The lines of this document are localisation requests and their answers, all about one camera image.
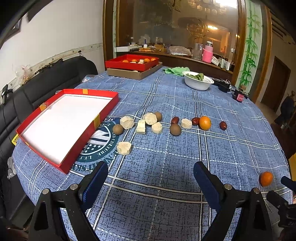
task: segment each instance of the circular logo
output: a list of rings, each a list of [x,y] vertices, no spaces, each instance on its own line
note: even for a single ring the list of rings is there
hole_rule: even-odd
[[[74,171],[91,171],[100,161],[107,164],[114,161],[118,155],[116,144],[118,136],[112,132],[115,124],[119,124],[120,118],[106,118],[96,129],[81,151],[76,162],[72,166]]]

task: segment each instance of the black sofa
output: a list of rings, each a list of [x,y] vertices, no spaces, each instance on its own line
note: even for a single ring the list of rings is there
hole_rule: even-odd
[[[15,147],[11,143],[15,130],[56,91],[76,87],[88,74],[98,74],[98,71],[85,57],[60,60],[10,94],[5,105],[0,105],[0,217],[18,227],[23,227],[35,206],[24,193],[18,177],[7,178],[7,159]]]

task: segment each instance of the red date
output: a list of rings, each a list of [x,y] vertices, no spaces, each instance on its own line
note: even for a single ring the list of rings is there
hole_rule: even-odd
[[[221,122],[220,122],[220,128],[221,128],[221,130],[223,130],[223,131],[227,129],[227,124],[226,124],[225,121],[221,121]]]
[[[179,117],[177,117],[177,116],[175,116],[175,117],[170,121],[171,124],[178,124],[178,122],[179,122]]]
[[[197,126],[200,123],[200,118],[194,117],[191,120],[193,126]]]

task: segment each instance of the mandarin orange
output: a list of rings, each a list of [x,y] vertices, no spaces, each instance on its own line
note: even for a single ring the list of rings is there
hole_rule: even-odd
[[[208,129],[211,128],[212,123],[209,117],[203,116],[200,118],[199,125],[201,129],[203,129],[204,131],[207,131]]]
[[[261,174],[260,182],[263,187],[266,187],[272,183],[273,175],[271,172],[264,172]]]

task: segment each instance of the yellow label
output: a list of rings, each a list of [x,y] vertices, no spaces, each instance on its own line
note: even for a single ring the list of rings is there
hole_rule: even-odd
[[[100,114],[98,114],[94,119],[94,129],[96,130],[100,124],[101,124]]]
[[[46,106],[42,104],[41,106],[39,106],[39,108],[41,111],[44,111],[46,109]]]
[[[11,143],[16,146],[18,138],[19,138],[19,135],[16,134],[15,137],[12,139]]]

